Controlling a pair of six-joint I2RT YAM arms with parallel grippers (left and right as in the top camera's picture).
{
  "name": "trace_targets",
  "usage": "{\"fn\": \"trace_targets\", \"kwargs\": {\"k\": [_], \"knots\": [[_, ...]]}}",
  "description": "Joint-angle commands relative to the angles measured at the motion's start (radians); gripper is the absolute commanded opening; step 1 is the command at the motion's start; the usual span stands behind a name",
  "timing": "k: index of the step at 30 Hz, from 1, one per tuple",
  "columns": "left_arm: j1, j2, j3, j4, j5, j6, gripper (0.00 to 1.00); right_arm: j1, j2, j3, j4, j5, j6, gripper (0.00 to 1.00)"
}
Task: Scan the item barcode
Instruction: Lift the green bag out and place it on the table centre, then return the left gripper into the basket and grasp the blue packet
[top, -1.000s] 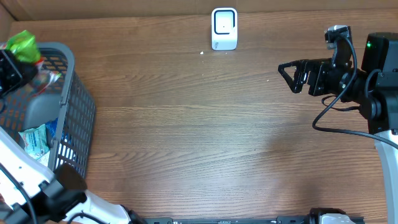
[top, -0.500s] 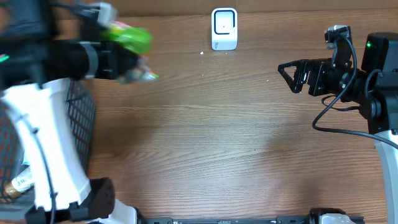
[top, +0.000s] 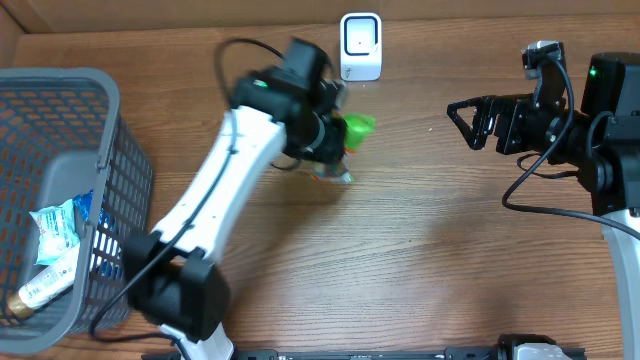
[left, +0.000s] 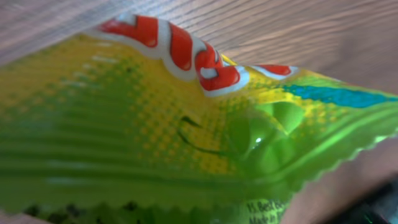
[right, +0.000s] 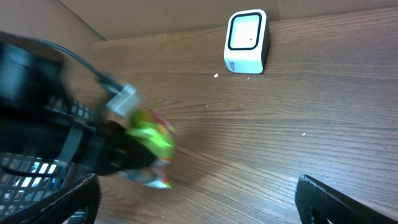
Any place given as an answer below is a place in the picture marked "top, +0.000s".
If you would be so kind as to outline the green snack bag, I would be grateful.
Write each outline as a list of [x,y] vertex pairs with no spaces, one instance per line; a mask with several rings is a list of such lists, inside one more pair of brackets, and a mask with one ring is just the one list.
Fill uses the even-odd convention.
[[376,119],[364,114],[346,114],[343,116],[346,123],[346,136],[344,140],[344,155],[335,165],[314,163],[311,167],[312,177],[319,181],[336,184],[349,184],[353,182],[348,164],[352,155],[360,148],[376,126]]

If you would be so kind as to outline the blue snack wrapper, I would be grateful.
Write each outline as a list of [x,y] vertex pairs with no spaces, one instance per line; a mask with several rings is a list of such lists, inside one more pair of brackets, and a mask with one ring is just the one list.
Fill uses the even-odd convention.
[[89,190],[72,198],[75,231],[80,239],[74,248],[75,261],[86,257],[81,247],[87,244],[89,260],[86,270],[95,275],[121,281],[124,270],[119,263],[122,249],[116,239],[116,235],[119,234],[117,221],[114,215],[100,208],[97,224],[90,224],[93,196],[94,191]]

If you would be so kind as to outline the light blue tissue pack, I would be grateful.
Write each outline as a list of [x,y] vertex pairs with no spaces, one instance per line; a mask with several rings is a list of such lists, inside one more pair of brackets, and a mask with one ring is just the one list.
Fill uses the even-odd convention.
[[80,243],[76,233],[74,204],[71,199],[61,205],[30,212],[39,233],[36,265],[51,265]]

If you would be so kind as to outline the white tube with gold cap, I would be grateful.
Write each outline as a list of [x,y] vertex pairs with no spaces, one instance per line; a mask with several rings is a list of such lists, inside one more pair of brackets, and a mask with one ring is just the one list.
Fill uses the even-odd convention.
[[75,282],[80,246],[76,245],[24,284],[7,301],[18,318],[30,317]]

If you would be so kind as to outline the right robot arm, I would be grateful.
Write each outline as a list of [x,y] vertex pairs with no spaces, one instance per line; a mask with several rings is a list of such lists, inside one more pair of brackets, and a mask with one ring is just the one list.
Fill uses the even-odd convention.
[[[535,162],[506,190],[504,207],[519,212],[598,223],[614,264],[623,355],[639,356],[639,56],[604,52],[592,56],[583,100],[575,94],[560,42],[540,41],[522,52],[533,92],[487,95],[453,102],[447,114],[467,145]],[[538,167],[571,164],[559,178],[574,177],[590,194],[592,210],[515,204],[511,195]]]

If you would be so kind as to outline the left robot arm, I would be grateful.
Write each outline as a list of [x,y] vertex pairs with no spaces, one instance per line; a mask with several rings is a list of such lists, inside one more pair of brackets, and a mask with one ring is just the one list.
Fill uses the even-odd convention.
[[159,327],[179,359],[229,359],[231,295],[218,266],[256,183],[280,155],[334,165],[345,153],[346,93],[320,69],[274,66],[238,80],[220,133],[185,193],[122,250],[130,306]]

